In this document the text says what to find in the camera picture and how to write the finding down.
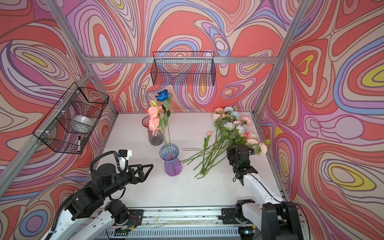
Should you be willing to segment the purple-blue glass vase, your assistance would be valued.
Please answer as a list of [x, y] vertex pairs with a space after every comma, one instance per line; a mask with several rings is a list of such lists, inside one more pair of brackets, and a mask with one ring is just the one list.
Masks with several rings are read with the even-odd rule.
[[159, 154], [165, 163], [165, 172], [168, 176], [175, 177], [182, 172], [183, 167], [179, 160], [179, 148], [175, 144], [162, 146]]

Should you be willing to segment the white rose stem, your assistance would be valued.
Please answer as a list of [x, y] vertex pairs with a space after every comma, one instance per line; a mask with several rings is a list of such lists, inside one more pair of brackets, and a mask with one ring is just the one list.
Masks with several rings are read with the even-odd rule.
[[211, 152], [208, 155], [207, 169], [211, 169], [216, 164], [216, 159], [225, 151], [225, 149], [233, 141], [233, 131], [235, 124], [225, 120], [219, 121], [215, 125], [217, 127], [215, 143], [212, 146]]

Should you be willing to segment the pink carnation stem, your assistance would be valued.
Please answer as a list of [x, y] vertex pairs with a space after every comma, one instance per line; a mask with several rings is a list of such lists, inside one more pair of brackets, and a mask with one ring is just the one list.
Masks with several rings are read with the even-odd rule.
[[157, 101], [150, 101], [150, 107], [148, 108], [147, 112], [150, 117], [149, 128], [154, 132], [160, 131], [158, 129], [160, 120], [157, 118], [159, 112], [157, 108]]

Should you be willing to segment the blue rose stem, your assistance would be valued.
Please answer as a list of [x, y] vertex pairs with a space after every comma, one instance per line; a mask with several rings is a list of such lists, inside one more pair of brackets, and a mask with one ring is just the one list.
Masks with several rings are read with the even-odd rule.
[[159, 121], [158, 129], [162, 132], [164, 136], [164, 142], [166, 144], [166, 149], [169, 154], [171, 154], [171, 134], [170, 134], [170, 127], [169, 127], [169, 121], [171, 116], [171, 101], [172, 101], [173, 95], [167, 90], [162, 90], [157, 93], [156, 95], [156, 101], [157, 101], [157, 108], [158, 108], [158, 116], [157, 118]]

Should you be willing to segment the peach peony stem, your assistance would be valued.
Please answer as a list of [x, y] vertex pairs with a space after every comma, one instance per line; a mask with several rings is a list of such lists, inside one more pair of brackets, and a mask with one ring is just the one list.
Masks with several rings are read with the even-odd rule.
[[264, 156], [268, 152], [268, 145], [271, 144], [270, 140], [261, 141], [256, 133], [246, 131], [242, 134], [245, 138], [245, 145], [254, 150], [254, 153], [259, 156]]

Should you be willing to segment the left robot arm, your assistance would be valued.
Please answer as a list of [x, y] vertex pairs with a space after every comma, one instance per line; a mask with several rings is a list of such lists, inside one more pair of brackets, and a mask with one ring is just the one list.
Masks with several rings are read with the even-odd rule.
[[93, 240], [113, 225], [123, 225], [130, 218], [133, 230], [141, 224], [130, 214], [127, 206], [112, 194], [125, 191], [126, 185], [143, 183], [154, 166], [131, 165], [124, 173], [117, 173], [114, 164], [103, 164], [91, 171], [91, 180], [70, 195], [59, 207], [51, 230], [44, 240]]

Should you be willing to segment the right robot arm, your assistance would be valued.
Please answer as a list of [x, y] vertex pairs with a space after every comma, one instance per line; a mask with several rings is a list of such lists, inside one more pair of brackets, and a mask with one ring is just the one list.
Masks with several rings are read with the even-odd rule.
[[264, 184], [251, 165], [250, 156], [254, 154], [255, 150], [246, 145], [227, 148], [227, 158], [235, 175], [233, 181], [238, 180], [254, 198], [238, 200], [231, 213], [222, 210], [223, 223], [252, 223], [264, 240], [303, 240], [298, 208]]

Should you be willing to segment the bunch of artificial flowers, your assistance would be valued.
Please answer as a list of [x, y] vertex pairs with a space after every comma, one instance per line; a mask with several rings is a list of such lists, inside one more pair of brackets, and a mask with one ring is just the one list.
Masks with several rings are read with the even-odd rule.
[[246, 130], [245, 127], [252, 125], [252, 119], [249, 116], [241, 116], [235, 107], [215, 108], [213, 120], [216, 129], [215, 141], [209, 144], [212, 133], [207, 133], [203, 149], [182, 161], [182, 163], [190, 164], [201, 159], [201, 162], [195, 167], [200, 169], [195, 176], [196, 179], [204, 178], [212, 168], [218, 165], [223, 160], [221, 156], [227, 148], [245, 145], [259, 156], [264, 156], [268, 152], [268, 145], [271, 144], [271, 141], [261, 141], [258, 134]]

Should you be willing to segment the red-grey glass vase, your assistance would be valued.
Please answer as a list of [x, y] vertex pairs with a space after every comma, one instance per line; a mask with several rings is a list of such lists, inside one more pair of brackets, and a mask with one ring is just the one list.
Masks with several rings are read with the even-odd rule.
[[163, 143], [163, 134], [161, 131], [154, 132], [149, 128], [150, 117], [146, 116], [142, 120], [142, 125], [147, 129], [148, 139], [151, 145], [159, 146]]

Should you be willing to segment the single pink bud stem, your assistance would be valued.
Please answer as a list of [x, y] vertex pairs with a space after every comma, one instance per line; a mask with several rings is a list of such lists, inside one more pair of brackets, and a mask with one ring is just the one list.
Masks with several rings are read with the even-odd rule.
[[203, 154], [203, 160], [205, 160], [205, 153], [206, 153], [206, 150], [208, 149], [208, 143], [209, 143], [209, 140], [210, 140], [210, 137], [211, 137], [212, 134], [213, 134], [212, 131], [207, 132], [207, 136], [206, 136], [205, 139], [204, 139], [204, 154]]

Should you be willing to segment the black marker pen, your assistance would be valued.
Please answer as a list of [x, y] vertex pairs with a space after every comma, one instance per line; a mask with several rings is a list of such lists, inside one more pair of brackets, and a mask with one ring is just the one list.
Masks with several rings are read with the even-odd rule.
[[82, 152], [82, 147], [81, 147], [81, 136], [80, 136], [80, 135], [78, 136], [77, 146], [78, 146], [78, 151], [77, 151], [77, 153], [80, 154], [80, 153]]

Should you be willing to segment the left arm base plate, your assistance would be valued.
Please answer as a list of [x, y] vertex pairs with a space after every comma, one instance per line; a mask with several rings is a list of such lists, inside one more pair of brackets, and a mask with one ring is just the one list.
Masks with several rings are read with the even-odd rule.
[[144, 210], [128, 209], [120, 213], [116, 218], [116, 225], [137, 227], [142, 224]]

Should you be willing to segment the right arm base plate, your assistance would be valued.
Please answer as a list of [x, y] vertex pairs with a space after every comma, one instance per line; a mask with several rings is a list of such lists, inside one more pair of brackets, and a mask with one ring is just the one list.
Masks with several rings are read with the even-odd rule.
[[218, 217], [224, 225], [234, 224], [251, 224], [252, 222], [246, 219], [243, 215], [242, 206], [248, 203], [255, 203], [254, 200], [238, 200], [233, 208], [222, 208], [221, 215]]

